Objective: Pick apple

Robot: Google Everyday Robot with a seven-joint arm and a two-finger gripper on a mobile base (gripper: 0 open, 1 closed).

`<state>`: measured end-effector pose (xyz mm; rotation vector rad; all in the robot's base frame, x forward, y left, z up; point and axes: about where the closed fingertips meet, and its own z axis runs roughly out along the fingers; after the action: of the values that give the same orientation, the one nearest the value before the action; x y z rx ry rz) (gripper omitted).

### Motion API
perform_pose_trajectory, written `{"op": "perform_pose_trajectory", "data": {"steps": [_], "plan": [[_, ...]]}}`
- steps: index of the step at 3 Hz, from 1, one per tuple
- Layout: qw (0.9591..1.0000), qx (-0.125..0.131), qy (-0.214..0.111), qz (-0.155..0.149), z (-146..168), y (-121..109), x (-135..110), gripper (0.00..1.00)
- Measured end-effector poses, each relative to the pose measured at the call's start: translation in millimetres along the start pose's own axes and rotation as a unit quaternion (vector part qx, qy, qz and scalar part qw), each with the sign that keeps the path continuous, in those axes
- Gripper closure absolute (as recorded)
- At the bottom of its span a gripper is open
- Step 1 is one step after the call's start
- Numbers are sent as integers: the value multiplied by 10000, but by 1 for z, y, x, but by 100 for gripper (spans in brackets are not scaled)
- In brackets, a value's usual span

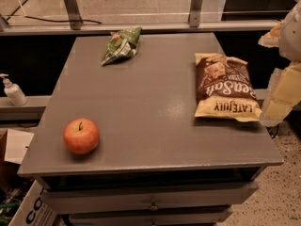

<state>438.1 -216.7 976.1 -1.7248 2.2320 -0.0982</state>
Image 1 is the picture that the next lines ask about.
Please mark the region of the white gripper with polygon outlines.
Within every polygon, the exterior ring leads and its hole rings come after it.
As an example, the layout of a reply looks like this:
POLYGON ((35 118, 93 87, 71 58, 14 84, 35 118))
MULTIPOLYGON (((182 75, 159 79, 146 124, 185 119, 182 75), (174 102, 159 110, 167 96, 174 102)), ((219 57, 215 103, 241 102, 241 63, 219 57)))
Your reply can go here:
POLYGON ((279 47, 280 55, 291 61, 284 70, 274 69, 261 107, 260 123, 274 127, 301 102, 301 0, 283 22, 260 37, 258 45, 279 47))

